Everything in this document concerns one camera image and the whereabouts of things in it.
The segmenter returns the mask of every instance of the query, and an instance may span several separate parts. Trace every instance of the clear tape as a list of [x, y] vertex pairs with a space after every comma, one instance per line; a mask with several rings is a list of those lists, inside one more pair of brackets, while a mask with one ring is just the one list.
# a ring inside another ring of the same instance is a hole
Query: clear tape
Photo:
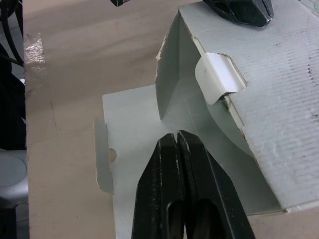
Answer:
[[36, 36], [27, 34], [24, 42], [24, 61], [27, 70], [34, 73], [46, 74], [45, 58], [41, 34]]

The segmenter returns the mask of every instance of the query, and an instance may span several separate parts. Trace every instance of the cardboard box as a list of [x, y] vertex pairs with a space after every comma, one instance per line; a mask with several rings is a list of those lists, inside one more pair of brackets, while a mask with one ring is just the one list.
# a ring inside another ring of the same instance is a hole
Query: cardboard box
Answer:
[[[137, 182], [159, 138], [197, 134], [232, 179], [248, 215], [319, 204], [319, 22], [297, 0], [274, 2], [266, 28], [237, 25], [205, 3], [182, 6], [157, 56], [156, 85], [103, 96], [118, 238], [132, 230]], [[209, 105], [195, 77], [207, 52], [247, 82]]]

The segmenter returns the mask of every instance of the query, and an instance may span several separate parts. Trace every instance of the beige table surface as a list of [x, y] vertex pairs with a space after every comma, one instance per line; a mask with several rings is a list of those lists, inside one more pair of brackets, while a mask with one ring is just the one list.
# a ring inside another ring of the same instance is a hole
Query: beige table surface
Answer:
[[[32, 239], [113, 239], [112, 197], [95, 179], [102, 95], [154, 84], [177, 6], [192, 0], [28, 0], [24, 37], [41, 34], [46, 75], [26, 77]], [[319, 209], [250, 217], [258, 239], [319, 239]]]

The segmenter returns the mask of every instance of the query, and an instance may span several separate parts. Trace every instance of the black clamp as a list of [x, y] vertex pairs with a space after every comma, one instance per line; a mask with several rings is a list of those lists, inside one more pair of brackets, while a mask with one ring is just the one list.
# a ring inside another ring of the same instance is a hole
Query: black clamp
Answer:
[[254, 239], [231, 179], [186, 131], [161, 138], [138, 183], [132, 239]]

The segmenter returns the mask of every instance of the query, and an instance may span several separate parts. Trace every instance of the gray round object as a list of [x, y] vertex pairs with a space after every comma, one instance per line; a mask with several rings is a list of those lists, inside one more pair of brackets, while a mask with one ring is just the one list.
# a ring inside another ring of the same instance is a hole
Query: gray round object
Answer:
[[1, 156], [0, 158], [0, 187], [12, 186], [20, 182], [26, 175], [26, 165], [16, 157]]

